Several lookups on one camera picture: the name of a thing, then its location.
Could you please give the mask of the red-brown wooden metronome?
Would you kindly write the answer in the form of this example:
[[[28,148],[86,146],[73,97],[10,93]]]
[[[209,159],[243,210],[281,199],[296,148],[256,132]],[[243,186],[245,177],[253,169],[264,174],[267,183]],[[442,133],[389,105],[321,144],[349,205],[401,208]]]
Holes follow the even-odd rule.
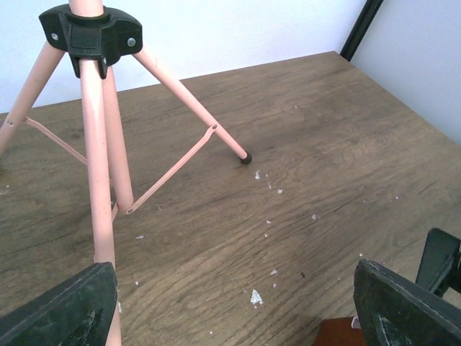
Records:
[[[365,346],[359,320],[354,317],[324,319],[313,346]]]

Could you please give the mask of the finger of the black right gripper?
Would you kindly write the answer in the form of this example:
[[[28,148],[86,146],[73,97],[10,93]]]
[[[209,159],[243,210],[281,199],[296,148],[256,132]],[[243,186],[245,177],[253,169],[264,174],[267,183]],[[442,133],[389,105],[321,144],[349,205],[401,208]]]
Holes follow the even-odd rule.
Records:
[[[440,298],[449,288],[460,293],[460,239],[438,228],[428,232],[416,284]]]

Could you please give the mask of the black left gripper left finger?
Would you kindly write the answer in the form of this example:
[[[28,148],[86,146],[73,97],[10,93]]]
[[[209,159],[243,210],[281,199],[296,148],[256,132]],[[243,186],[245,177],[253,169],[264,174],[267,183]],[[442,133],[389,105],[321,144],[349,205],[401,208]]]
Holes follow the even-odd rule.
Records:
[[[117,305],[111,262],[98,262],[1,317],[2,345],[105,345]]]

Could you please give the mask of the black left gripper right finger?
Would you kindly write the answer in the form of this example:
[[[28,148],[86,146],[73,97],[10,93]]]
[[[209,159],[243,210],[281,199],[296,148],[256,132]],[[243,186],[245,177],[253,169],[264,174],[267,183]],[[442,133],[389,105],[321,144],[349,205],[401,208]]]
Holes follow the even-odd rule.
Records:
[[[358,262],[353,298],[367,345],[460,344],[459,308],[377,262]]]

